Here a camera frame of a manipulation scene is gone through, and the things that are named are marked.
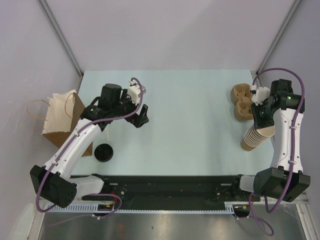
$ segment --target robotic arm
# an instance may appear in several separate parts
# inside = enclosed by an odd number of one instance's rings
[[[146,93],[145,87],[142,86],[142,89],[140,89],[133,79],[130,80],[128,89],[122,89],[121,86],[116,84],[103,86],[101,96],[96,97],[84,109],[75,129],[56,154],[43,167],[35,165],[31,169],[30,176],[35,192],[38,192],[45,174],[50,171],[40,196],[61,208],[67,207],[74,199],[81,199],[85,195],[100,193],[104,185],[101,176],[93,174],[88,177],[70,178],[71,173],[76,166],[77,160],[95,137],[112,122],[112,120],[97,123],[94,123],[94,121],[121,117],[134,112],[140,103],[141,94],[144,93]],[[135,113],[125,118],[125,120],[136,128],[140,128],[149,122],[147,111],[148,106],[144,104],[139,115]],[[62,152],[59,162],[56,162],[57,156]]]
[[[270,168],[258,172],[255,176],[238,175],[239,188],[243,191],[260,196],[279,199],[288,180],[291,163],[291,124],[298,108],[301,96],[294,94],[289,80],[273,81],[271,89],[251,86],[251,92],[256,95],[256,101],[251,105],[254,129],[259,130],[275,127],[272,145],[274,154]],[[292,202],[310,185],[310,176],[303,174],[300,159],[300,127],[305,111],[305,102],[297,115],[295,122],[295,148],[293,173],[288,190],[283,200]]]

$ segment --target white wall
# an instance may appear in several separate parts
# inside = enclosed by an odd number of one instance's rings
[[[303,172],[311,176],[307,189],[313,213],[320,223],[320,1],[303,1],[267,68],[281,67],[296,72],[305,84],[305,113],[301,125],[301,162]],[[262,84],[270,86],[279,78],[292,80],[293,91],[300,93],[299,82],[287,73],[265,73]]]
[[[256,70],[293,0],[47,0],[82,70]]]
[[[57,150],[41,136],[43,122],[27,115],[28,102],[65,93],[79,78],[36,0],[0,3],[0,239],[35,200],[30,179]],[[45,116],[47,106],[30,108]]]

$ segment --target gray floor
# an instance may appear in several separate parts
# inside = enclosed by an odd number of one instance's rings
[[[255,205],[259,217],[273,227],[273,240],[305,240],[297,208],[281,205],[267,214]],[[81,217],[59,224],[78,213],[46,213],[39,240],[269,240],[253,219],[237,221],[232,215],[119,213],[96,220]]]

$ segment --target white table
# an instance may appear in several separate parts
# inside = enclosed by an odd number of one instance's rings
[[[89,105],[103,85],[127,88],[131,77],[146,87],[149,123],[135,128],[122,119],[108,125],[108,139],[103,132],[93,149],[108,143],[113,158],[82,157],[73,175],[255,175],[269,167],[270,140],[251,152],[240,147],[253,121],[237,121],[230,99],[235,84],[252,83],[249,70],[86,71],[79,96]]]

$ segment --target purple cable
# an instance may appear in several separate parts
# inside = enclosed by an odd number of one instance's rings
[[[104,218],[107,218],[107,217],[113,215],[113,214],[114,214],[116,211],[118,211],[118,210],[121,208],[121,206],[122,206],[122,199],[121,199],[121,197],[119,197],[119,196],[117,196],[117,195],[115,195],[115,194],[97,193],[97,194],[90,194],[90,196],[106,196],[106,197],[114,197],[114,198],[119,199],[119,206],[118,206],[116,209],[114,209],[114,210],[112,210],[111,212],[109,212],[107,215],[100,216],[100,217],[98,216],[99,219],[104,219]],[[74,217],[70,217],[70,218],[68,218],[68,219],[66,219],[66,220],[62,220],[62,221],[56,222],[56,223],[54,223],[54,224],[50,224],[49,226],[50,226],[50,227],[55,227],[55,226],[57,226],[57,225],[64,224],[64,223],[69,222],[69,221],[71,221],[71,220],[78,219],[78,218],[82,218],[82,217],[94,217],[94,216],[93,216],[92,214],[77,215],[77,216],[74,216]]]
[[[286,193],[287,193],[287,191],[289,189],[290,183],[291,183],[292,175],[293,175],[293,172],[294,172],[294,160],[295,160],[295,148],[296,148],[296,139],[295,139],[295,130],[296,129],[295,129],[295,126],[296,126],[296,120],[297,120],[298,114],[299,114],[299,112],[301,110],[302,104],[303,104],[304,99],[305,99],[305,85],[304,85],[302,79],[295,72],[293,72],[293,71],[291,71],[289,69],[286,69],[286,68],[274,67],[274,68],[268,68],[266,70],[263,70],[257,76],[255,76],[252,85],[254,85],[256,83],[258,77],[261,74],[263,74],[265,72],[273,71],[273,70],[280,70],[280,71],[284,71],[284,72],[287,72],[287,73],[290,73],[290,74],[294,75],[298,79],[298,81],[299,81],[299,83],[301,85],[301,98],[300,98],[299,105],[298,105],[298,107],[297,107],[297,109],[296,109],[296,111],[295,111],[295,113],[293,115],[292,124],[291,124],[291,152],[290,152],[290,165],[289,165],[288,179],[286,181],[286,184],[285,184],[285,186],[283,188],[283,191],[282,191],[280,197],[278,198],[278,200],[276,201],[275,205],[272,207],[271,210],[269,210],[267,197],[264,197],[265,209],[266,209],[267,213],[269,213],[269,214],[273,213],[279,207],[279,205],[280,205],[281,201],[284,199],[284,197],[285,197],[285,195],[286,195]],[[249,196],[249,205],[250,205],[250,209],[251,209],[251,212],[252,212],[252,217],[251,218],[254,218],[256,224],[261,229],[261,231],[263,231],[266,235],[272,237],[274,235],[274,231],[273,231],[272,227],[265,220],[263,220],[260,217],[257,217],[255,212],[254,212],[254,210],[253,210],[253,208],[252,208],[252,204],[251,204],[252,195],[253,194],[251,193],[250,196]],[[270,229],[272,231],[271,234],[267,233],[264,230],[264,228],[259,224],[259,222],[258,222],[259,220],[263,221],[264,223],[266,223],[270,227]]]
[[[95,120],[95,121],[92,121],[86,125],[84,125],[82,128],[80,128],[80,130],[78,131],[78,134],[80,134],[83,130],[85,130],[87,127],[89,127],[90,125],[92,124],[97,124],[97,123],[101,123],[101,122],[109,122],[109,121],[115,121],[115,120],[120,120],[120,119],[126,119],[128,117],[131,117],[132,115],[134,115],[136,112],[138,112],[138,110],[140,109],[141,107],[141,104],[142,104],[142,101],[144,99],[144,95],[142,93],[142,90],[143,90],[143,87],[140,83],[140,81],[135,78],[135,77],[132,77],[131,80],[135,80],[138,85],[139,85],[139,88],[140,88],[140,103],[139,105],[137,106],[136,110],[134,110],[133,112],[127,114],[127,115],[124,115],[124,116],[117,116],[117,117],[111,117],[111,118],[103,118],[103,119],[99,119],[99,120]],[[71,143],[77,138],[76,135],[73,135],[72,138],[70,139],[70,141],[65,145],[65,147],[62,149],[62,151],[60,152],[60,154],[56,157],[55,161],[56,163],[60,160],[60,158],[62,157],[62,155],[66,152],[66,150],[68,149],[68,147],[71,145]],[[52,171],[52,169],[55,167],[55,163],[52,163],[52,165],[49,167],[49,169],[46,171],[41,183],[40,183],[40,186],[39,186],[39,189],[36,193],[36,199],[35,199],[35,206],[36,206],[36,209],[40,212],[40,213],[46,213],[48,212],[49,210],[53,209],[56,205],[52,205],[50,207],[48,207],[47,209],[41,209],[40,207],[40,193],[42,191],[42,188],[44,187],[44,184],[48,178],[48,175],[49,173]]]

